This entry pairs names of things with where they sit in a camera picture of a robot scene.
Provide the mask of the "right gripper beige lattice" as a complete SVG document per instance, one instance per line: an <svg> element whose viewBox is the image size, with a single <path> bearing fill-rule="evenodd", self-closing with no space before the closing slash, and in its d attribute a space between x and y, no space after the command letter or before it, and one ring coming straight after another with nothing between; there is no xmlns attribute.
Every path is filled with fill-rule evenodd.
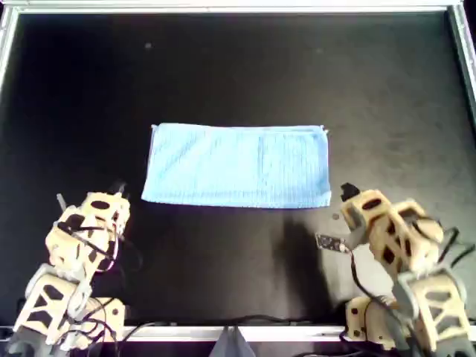
<svg viewBox="0 0 476 357"><path fill-rule="evenodd" d="M389 275L427 271L437 264L443 227L414 200L390 206L380 190L341 186L341 213L349 227L370 227L370 251Z"/></svg>

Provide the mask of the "left gripper beige lattice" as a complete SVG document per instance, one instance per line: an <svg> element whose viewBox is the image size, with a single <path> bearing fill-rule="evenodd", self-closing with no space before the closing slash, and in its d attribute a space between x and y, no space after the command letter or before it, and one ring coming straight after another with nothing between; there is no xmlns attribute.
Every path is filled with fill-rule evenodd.
<svg viewBox="0 0 476 357"><path fill-rule="evenodd" d="M119 251L119 223L127 223L130 203L126 183L105 192L87 192L81 206L59 204L61 215L45 238L50 264L62 273L91 278L108 271Z"/></svg>

